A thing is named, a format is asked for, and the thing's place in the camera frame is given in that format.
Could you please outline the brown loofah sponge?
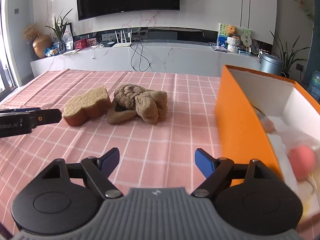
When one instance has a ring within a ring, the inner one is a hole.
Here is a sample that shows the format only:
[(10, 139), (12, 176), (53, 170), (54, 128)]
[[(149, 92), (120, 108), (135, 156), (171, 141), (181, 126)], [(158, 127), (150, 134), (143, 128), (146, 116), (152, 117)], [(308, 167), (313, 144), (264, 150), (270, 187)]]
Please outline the brown loofah sponge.
[(69, 99), (64, 105), (62, 117), (69, 126), (77, 127), (89, 119), (98, 118), (110, 108), (108, 92), (105, 86), (100, 86)]

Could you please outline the brown plush towel toy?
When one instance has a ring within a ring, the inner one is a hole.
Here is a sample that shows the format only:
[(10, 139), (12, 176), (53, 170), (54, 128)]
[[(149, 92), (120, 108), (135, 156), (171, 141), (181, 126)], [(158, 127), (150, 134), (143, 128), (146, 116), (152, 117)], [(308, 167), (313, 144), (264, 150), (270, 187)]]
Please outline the brown plush towel toy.
[(168, 95), (165, 91), (124, 84), (116, 88), (112, 107), (107, 112), (111, 124), (128, 121), (135, 116), (148, 124), (166, 119)]

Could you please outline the pink makeup sponge egg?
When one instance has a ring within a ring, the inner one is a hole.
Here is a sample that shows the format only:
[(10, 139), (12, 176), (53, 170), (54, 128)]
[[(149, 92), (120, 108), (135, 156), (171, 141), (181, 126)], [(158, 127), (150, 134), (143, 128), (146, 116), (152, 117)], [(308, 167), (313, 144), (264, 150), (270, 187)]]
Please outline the pink makeup sponge egg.
[(288, 159), (298, 181), (306, 180), (316, 165), (313, 150), (307, 145), (298, 145), (289, 151)]

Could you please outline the white drawstring cloth bag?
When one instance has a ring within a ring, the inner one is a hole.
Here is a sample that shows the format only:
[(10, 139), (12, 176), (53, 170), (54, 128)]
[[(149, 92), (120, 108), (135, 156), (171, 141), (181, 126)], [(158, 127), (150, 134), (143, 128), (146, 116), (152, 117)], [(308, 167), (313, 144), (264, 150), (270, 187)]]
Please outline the white drawstring cloth bag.
[[(276, 116), (268, 116), (263, 121), (263, 127), (276, 154), (285, 183), (302, 202), (308, 202), (319, 191), (319, 140), (301, 129), (285, 124), (281, 118)], [(295, 178), (288, 159), (289, 151), (298, 145), (309, 146), (316, 157), (314, 169), (303, 181)]]

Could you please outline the orange white storage box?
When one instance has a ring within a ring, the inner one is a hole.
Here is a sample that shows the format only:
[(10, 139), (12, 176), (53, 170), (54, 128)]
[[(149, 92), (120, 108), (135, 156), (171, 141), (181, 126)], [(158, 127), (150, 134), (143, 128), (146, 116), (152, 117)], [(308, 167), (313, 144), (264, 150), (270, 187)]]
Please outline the orange white storage box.
[(319, 216), (319, 103), (299, 83), (224, 66), (215, 118), (222, 156), (261, 160), (300, 198), (302, 223)]

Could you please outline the pink checkered tablecloth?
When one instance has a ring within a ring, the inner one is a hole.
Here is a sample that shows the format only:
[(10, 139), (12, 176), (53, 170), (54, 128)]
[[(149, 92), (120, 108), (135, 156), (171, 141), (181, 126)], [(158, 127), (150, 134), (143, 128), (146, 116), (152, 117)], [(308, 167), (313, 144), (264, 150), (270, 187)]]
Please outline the pink checkered tablecloth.
[(17, 88), (2, 109), (63, 109), (93, 88), (109, 96), (124, 84), (168, 95), (164, 120), (151, 125), (135, 117), (117, 125), (106, 115), (72, 127), (65, 120), (31, 133), (1, 139), (1, 223), (17, 232), (11, 216), (15, 197), (54, 159), (78, 163), (118, 148), (120, 162), (110, 180), (122, 193), (130, 188), (183, 187), (194, 191), (204, 176), (196, 149), (236, 163), (257, 158), (275, 172), (280, 166), (254, 109), (319, 138), (319, 103), (298, 83), (256, 70), (225, 66), (221, 77), (149, 72), (45, 72)]

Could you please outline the golden round vase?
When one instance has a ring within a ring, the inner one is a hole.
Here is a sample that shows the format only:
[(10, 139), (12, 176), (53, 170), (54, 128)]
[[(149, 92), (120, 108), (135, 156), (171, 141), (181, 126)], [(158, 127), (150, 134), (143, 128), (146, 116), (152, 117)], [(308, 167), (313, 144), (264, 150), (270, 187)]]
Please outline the golden round vase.
[(33, 41), (33, 49), (35, 54), (40, 58), (45, 57), (45, 50), (51, 48), (53, 45), (52, 39), (49, 35), (40, 35)]

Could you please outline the red gift box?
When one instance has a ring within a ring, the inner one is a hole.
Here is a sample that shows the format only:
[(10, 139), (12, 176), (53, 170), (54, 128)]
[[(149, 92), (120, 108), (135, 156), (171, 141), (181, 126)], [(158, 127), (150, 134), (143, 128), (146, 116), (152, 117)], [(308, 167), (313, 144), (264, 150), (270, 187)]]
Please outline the red gift box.
[(86, 39), (74, 41), (74, 49), (84, 49), (87, 47)]

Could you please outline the green plant in glass vase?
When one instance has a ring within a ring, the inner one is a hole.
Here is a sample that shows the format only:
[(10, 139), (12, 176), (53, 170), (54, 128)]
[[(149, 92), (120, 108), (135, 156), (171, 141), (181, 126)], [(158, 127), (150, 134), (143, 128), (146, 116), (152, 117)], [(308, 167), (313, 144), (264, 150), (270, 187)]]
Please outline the green plant in glass vase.
[(54, 26), (46, 26), (47, 28), (52, 29), (54, 32), (56, 38), (57, 38), (57, 49), (59, 54), (63, 54), (66, 52), (66, 43), (63, 40), (63, 35), (65, 34), (68, 21), (66, 20), (66, 17), (69, 15), (69, 13), (72, 11), (70, 9), (64, 16), (59, 15), (58, 17), (54, 16)]

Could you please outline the white wifi router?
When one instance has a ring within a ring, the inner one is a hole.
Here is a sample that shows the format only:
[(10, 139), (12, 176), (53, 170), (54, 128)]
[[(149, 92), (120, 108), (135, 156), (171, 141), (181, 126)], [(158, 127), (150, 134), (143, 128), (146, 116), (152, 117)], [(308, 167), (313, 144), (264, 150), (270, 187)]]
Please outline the white wifi router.
[(113, 45), (115, 48), (118, 47), (130, 47), (132, 45), (132, 30), (127, 33), (124, 30), (120, 32), (114, 32), (116, 37), (116, 43)]

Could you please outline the blue-grey metal trash bin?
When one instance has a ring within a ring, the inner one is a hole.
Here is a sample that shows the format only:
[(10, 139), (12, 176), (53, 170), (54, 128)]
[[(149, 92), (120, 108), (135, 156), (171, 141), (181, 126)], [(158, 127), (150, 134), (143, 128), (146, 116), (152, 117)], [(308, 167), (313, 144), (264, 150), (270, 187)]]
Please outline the blue-grey metal trash bin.
[(261, 72), (281, 76), (284, 63), (278, 57), (270, 54), (262, 54), (259, 62)]

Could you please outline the white marble tv cabinet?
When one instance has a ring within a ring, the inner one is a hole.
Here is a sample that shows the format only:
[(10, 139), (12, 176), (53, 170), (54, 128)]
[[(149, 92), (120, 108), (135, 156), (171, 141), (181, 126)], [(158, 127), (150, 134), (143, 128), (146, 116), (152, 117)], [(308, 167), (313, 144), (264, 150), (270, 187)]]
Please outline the white marble tv cabinet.
[(143, 42), (86, 48), (31, 62), (34, 76), (54, 70), (137, 71), (220, 77), (224, 65), (260, 68), (257, 57), (215, 51), (209, 45)]

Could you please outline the blue water jug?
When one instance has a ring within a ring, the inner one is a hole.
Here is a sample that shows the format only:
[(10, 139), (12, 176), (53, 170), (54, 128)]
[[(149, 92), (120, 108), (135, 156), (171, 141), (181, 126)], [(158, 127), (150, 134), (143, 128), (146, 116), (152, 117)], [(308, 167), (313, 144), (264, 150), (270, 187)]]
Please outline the blue water jug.
[(308, 86), (308, 92), (317, 100), (320, 94), (320, 74), (319, 71), (313, 72)]

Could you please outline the floor potted green plant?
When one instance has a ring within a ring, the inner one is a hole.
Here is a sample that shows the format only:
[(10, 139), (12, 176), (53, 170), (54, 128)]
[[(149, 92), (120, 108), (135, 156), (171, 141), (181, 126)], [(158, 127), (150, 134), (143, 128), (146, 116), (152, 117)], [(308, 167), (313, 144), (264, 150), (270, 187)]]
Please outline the floor potted green plant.
[(296, 44), (300, 38), (300, 36), (298, 36), (295, 42), (293, 43), (293, 45), (291, 46), (291, 49), (289, 49), (287, 42), (283, 43), (280, 39), (279, 34), (276, 31), (274, 31), (274, 33), (272, 32), (270, 33), (273, 36), (274, 42), (278, 49), (278, 53), (273, 53), (273, 54), (276, 55), (276, 57), (280, 59), (283, 63), (281, 76), (285, 78), (289, 78), (289, 72), (294, 63), (298, 61), (307, 61), (307, 59), (298, 58), (297, 54), (300, 53), (301, 51), (310, 49), (310, 47), (303, 47), (303, 48), (297, 49)]

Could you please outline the brown teddy bear on cabinet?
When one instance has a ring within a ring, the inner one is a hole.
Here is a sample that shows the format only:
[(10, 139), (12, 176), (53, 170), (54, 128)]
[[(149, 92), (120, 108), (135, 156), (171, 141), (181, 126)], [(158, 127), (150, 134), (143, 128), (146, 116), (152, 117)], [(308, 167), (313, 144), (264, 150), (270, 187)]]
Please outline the brown teddy bear on cabinet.
[(225, 32), (227, 36), (233, 37), (237, 34), (237, 27), (234, 25), (227, 25)]

